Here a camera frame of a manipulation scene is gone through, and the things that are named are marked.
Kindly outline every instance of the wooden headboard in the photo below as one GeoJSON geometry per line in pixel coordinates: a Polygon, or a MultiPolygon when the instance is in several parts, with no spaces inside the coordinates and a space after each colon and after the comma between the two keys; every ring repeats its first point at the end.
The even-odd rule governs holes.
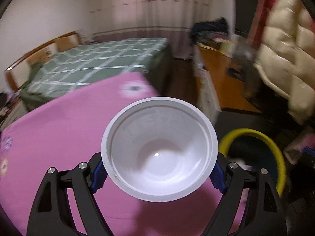
{"type": "MultiPolygon", "coordinates": [[[[77,45],[82,44],[79,34],[76,31],[70,32],[68,34],[64,34],[59,37],[70,37],[71,41],[77,45]]],[[[18,91],[19,88],[27,81],[28,75],[30,72],[30,66],[26,62],[26,60],[33,54],[46,49],[50,52],[51,55],[54,55],[58,52],[57,45],[55,43],[55,39],[52,39],[34,50],[26,53],[23,57],[15,61],[12,65],[10,65],[5,71],[5,78],[7,79],[7,83],[13,91],[18,91]]]]}

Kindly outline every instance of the white plastic bowl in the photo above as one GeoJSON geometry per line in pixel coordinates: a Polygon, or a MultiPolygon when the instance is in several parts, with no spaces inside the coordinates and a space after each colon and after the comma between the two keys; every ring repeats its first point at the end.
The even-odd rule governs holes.
{"type": "Polygon", "coordinates": [[[218,140],[208,118],[175,98],[147,98],[122,109],[102,139],[104,167],[133,197],[164,202],[182,198],[209,177],[218,140]]]}

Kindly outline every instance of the pink tablecloth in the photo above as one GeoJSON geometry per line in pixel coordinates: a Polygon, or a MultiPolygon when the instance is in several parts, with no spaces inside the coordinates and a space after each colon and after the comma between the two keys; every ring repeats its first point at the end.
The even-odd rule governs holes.
{"type": "MultiPolygon", "coordinates": [[[[117,112],[156,95],[140,73],[123,74],[57,98],[5,129],[0,150],[0,203],[23,235],[46,170],[51,166],[68,170],[88,161],[100,151],[103,132],[117,112]]],[[[73,192],[68,192],[77,229],[85,232],[73,192]]],[[[151,203],[126,194],[108,177],[95,198],[115,236],[199,236],[221,194],[207,180],[185,198],[151,203]]],[[[240,223],[243,210],[239,211],[232,230],[240,223]]]]}

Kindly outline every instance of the white cabinet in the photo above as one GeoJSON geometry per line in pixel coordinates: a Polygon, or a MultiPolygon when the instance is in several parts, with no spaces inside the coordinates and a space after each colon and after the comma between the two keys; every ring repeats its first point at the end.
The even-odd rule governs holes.
{"type": "Polygon", "coordinates": [[[207,70],[203,69],[204,62],[196,45],[194,46],[193,67],[194,76],[198,77],[201,83],[197,106],[211,121],[212,125],[215,125],[221,108],[211,76],[207,70]]]}

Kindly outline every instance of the dark clothing pile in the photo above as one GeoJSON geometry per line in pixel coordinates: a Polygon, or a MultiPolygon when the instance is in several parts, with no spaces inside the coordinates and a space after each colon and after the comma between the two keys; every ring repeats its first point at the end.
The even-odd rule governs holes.
{"type": "Polygon", "coordinates": [[[198,42],[198,38],[204,39],[207,33],[210,39],[213,38],[214,33],[227,37],[228,25],[225,18],[220,18],[216,21],[194,23],[190,30],[190,38],[196,43],[198,42]]]}

